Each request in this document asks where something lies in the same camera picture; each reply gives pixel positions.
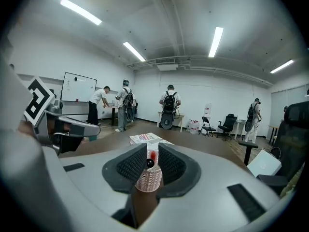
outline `backpack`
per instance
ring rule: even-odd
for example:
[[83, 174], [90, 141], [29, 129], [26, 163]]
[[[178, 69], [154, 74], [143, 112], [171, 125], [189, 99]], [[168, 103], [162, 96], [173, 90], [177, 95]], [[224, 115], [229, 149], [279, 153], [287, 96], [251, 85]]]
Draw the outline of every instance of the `backpack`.
[[252, 104], [251, 104], [251, 106], [249, 108], [247, 118], [250, 119], [250, 120], [253, 120], [253, 117], [256, 114], [256, 111], [255, 111], [255, 106], [256, 105], [257, 105], [257, 103], [254, 106], [252, 106]]
[[132, 94], [132, 90], [130, 89], [130, 92], [127, 91], [126, 88], [124, 88], [124, 90], [126, 91], [127, 95], [124, 98], [123, 104], [125, 106], [132, 106], [133, 104], [133, 94]]
[[172, 110], [174, 111], [174, 108], [176, 106], [176, 101], [175, 101], [175, 95], [177, 92], [175, 92], [173, 95], [169, 95], [169, 93], [166, 91], [166, 97], [164, 98], [163, 102], [163, 110]]

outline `chair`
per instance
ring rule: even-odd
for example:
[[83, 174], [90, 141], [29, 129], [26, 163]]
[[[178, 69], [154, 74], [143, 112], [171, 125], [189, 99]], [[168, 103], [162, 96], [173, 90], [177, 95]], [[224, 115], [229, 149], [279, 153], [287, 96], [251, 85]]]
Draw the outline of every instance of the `chair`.
[[211, 125], [209, 123], [209, 120], [206, 117], [202, 117], [202, 119], [203, 119], [203, 123], [204, 123], [204, 125], [202, 126], [202, 129], [204, 129], [206, 131], [206, 134], [203, 134], [203, 133], [202, 134], [205, 137], [206, 137], [206, 135], [209, 136], [208, 132], [210, 131], [211, 132], [211, 136], [213, 137], [213, 133], [212, 132], [216, 131], [216, 129], [211, 127]]
[[225, 122], [223, 125], [221, 125], [222, 121], [220, 122], [220, 125], [218, 126], [221, 130], [223, 130], [222, 136], [225, 137], [230, 137], [228, 135], [229, 132], [231, 132], [233, 130], [233, 126], [234, 123], [236, 121], [237, 117], [235, 117], [233, 114], [229, 114], [228, 116], [226, 116]]
[[256, 178], [271, 187], [278, 195], [305, 162], [309, 148], [309, 101], [290, 105], [279, 126], [271, 153], [281, 161], [282, 167], [271, 175]]

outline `fluorescent light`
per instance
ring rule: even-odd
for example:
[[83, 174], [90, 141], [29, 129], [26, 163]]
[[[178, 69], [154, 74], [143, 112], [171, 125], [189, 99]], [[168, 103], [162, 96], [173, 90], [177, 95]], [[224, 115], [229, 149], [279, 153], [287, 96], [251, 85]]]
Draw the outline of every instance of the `fluorescent light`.
[[216, 27], [216, 31], [214, 32], [214, 37], [211, 45], [211, 51], [209, 52], [209, 57], [213, 58], [218, 49], [221, 37], [223, 33], [223, 28]]
[[274, 70], [272, 70], [270, 73], [275, 73], [275, 72], [277, 72], [277, 71], [279, 71], [279, 70], [281, 70], [281, 69], [283, 69], [284, 67], [287, 67], [288, 65], [290, 65], [291, 63], [293, 63], [294, 61], [293, 60], [289, 60], [289, 61], [287, 61], [286, 63], [284, 63], [284, 64], [282, 64], [281, 66], [279, 66], [278, 68], [275, 68]]
[[124, 46], [129, 49], [135, 56], [139, 58], [140, 61], [145, 62], [146, 60], [131, 46], [128, 42], [124, 43]]
[[61, 0], [60, 4], [82, 15], [83, 17], [92, 21], [96, 25], [100, 25], [100, 23], [102, 22], [100, 19], [96, 18], [93, 14], [90, 14], [88, 11], [84, 10], [80, 6], [77, 6], [75, 3], [70, 2], [69, 0]]

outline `floor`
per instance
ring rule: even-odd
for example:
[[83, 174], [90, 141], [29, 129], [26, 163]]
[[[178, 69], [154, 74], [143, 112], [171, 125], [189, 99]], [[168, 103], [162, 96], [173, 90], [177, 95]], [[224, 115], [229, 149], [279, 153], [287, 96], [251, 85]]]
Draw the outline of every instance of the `floor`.
[[[119, 133], [119, 132], [115, 132], [115, 129], [117, 129], [117, 126], [111, 126], [111, 121], [109, 119], [101, 120], [100, 123], [101, 123], [101, 126], [100, 126], [101, 132], [97, 136], [97, 139], [104, 138], [104, 137], [107, 137], [109, 135], [113, 135], [115, 133]], [[144, 121], [144, 120], [139, 120], [139, 119], [135, 120], [133, 123], [128, 123], [127, 127], [128, 127], [128, 130], [129, 130], [132, 127], [139, 126], [139, 125], [142, 125], [142, 124], [148, 124], [148, 125], [152, 125], [152, 126], [156, 127], [156, 123], [148, 122], [148, 121]], [[180, 129], [177, 128], [177, 127], [173, 127], [172, 130], [173, 131], [179, 131]], [[183, 129], [182, 133], [189, 133], [189, 132]], [[223, 140], [242, 161], [244, 160], [245, 153], [246, 153], [246, 147], [245, 146], [239, 145], [236, 140], [230, 139], [230, 138], [227, 138], [225, 140], [222, 137], [219, 137], [218, 140]], [[89, 141], [89, 139], [87, 137], [85, 137], [84, 140], [83, 140], [83, 144], [87, 143], [88, 141]], [[271, 149], [271, 145], [266, 141], [265, 138], [262, 138], [262, 137], [256, 138], [256, 144], [259, 145], [259, 148], [258, 149], [252, 149], [250, 159], [249, 159], [249, 163], [258, 155], [258, 153], [262, 149], [266, 149], [266, 150]]]

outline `desk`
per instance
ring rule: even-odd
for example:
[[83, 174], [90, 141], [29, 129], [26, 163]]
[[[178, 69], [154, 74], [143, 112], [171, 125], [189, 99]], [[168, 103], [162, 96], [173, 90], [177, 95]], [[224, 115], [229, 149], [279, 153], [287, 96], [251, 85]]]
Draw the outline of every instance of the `desk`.
[[238, 130], [239, 130], [239, 124], [243, 125], [243, 126], [241, 127], [241, 131], [240, 131], [240, 137], [241, 137], [241, 136], [242, 136], [243, 128], [244, 128], [244, 126], [245, 126], [245, 124], [246, 124], [246, 121], [236, 120], [235, 123], [237, 124], [237, 125], [236, 125], [236, 132], [235, 132], [235, 136], [234, 136], [234, 139], [236, 140], [237, 135], [238, 135]]
[[[158, 120], [158, 122], [157, 122], [157, 124], [156, 124], [157, 127], [159, 127], [159, 124], [160, 124], [161, 118], [162, 118], [162, 112], [158, 111], [158, 113], [159, 113], [159, 120]], [[182, 132], [182, 131], [183, 131], [183, 118], [184, 118], [184, 114], [180, 114], [180, 115], [179, 115], [179, 118], [181, 119], [181, 123], [180, 123], [180, 132]]]
[[107, 106], [105, 108], [112, 108], [112, 126], [113, 126], [115, 123], [115, 109], [118, 109], [118, 107], [117, 106]]
[[270, 143], [271, 145], [274, 145], [275, 136], [276, 136], [276, 134], [277, 134], [277, 129], [278, 129], [279, 127], [275, 127], [275, 126], [268, 126], [268, 127], [271, 127], [271, 128], [272, 128], [272, 132], [271, 132], [271, 136], [270, 136], [269, 143]]
[[122, 133], [116, 133], [106, 138], [98, 139], [93, 142], [81, 144], [75, 152], [61, 154], [61, 158], [84, 156], [120, 149], [130, 145], [130, 136], [152, 132], [155, 135], [179, 146], [191, 148], [197, 151], [209, 153], [225, 158], [248, 173], [251, 173], [241, 159], [220, 139], [214, 137], [198, 137], [190, 133], [179, 134], [178, 131], [165, 130], [155, 125], [140, 125], [128, 129]]

